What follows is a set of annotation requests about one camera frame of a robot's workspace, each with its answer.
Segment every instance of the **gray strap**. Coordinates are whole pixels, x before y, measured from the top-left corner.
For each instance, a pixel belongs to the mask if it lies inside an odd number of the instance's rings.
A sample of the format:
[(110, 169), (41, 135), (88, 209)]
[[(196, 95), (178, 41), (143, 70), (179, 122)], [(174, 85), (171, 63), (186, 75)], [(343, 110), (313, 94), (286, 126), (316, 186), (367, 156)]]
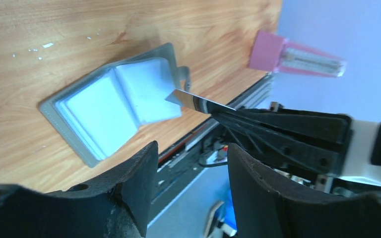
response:
[(189, 70), (189, 67), (187, 66), (180, 66), (178, 67), (178, 75), (179, 75), (179, 81), (184, 80), (185, 81), (185, 88), (184, 90), (189, 92), (191, 89), (191, 71)]

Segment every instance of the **wood grain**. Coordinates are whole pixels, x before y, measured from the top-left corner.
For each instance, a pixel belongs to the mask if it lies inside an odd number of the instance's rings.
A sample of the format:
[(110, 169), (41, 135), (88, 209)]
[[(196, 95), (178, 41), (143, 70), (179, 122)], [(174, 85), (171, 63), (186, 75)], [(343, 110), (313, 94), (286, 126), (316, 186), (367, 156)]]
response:
[(276, 29), (280, 8), (280, 0), (0, 0), (0, 183), (65, 190), (150, 141), (163, 151), (207, 115), (183, 109), (143, 126), (90, 169), (37, 105), (103, 64), (166, 42), (190, 67), (191, 92), (227, 103), (263, 76), (247, 68), (249, 54), (259, 29)]

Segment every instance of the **pink object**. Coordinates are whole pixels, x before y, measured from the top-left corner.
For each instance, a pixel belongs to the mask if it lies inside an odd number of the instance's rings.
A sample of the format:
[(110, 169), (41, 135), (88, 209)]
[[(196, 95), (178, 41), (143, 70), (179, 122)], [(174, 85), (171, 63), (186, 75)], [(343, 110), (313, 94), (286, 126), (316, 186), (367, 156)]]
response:
[(252, 49), (249, 68), (325, 77), (339, 77), (346, 61), (289, 39), (259, 31)]

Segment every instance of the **white paint mark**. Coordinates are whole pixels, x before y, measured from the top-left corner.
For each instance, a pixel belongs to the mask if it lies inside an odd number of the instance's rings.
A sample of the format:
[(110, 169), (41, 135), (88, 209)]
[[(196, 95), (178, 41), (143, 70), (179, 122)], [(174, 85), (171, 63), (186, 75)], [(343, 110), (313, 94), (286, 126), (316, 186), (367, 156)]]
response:
[(52, 46), (52, 45), (53, 45), (53, 43), (50, 42), (50, 43), (48, 43), (48, 44), (43, 45), (43, 48), (44, 48), (44, 49), (45, 49), (45, 48), (49, 48), (49, 47)]

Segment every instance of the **wooden table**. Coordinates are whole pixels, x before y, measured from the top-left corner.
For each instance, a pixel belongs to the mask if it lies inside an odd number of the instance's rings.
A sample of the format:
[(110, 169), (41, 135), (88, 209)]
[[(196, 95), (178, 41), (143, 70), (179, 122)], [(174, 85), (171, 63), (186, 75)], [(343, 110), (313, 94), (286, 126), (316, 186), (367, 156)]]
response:
[(191, 92), (227, 103), (264, 75), (247, 68), (249, 55), (259, 29), (275, 31), (280, 8), (280, 0), (0, 0), (0, 183), (65, 190), (150, 141), (162, 152), (207, 116), (183, 109), (143, 126), (91, 169), (37, 105), (103, 64), (166, 42), (190, 67)]

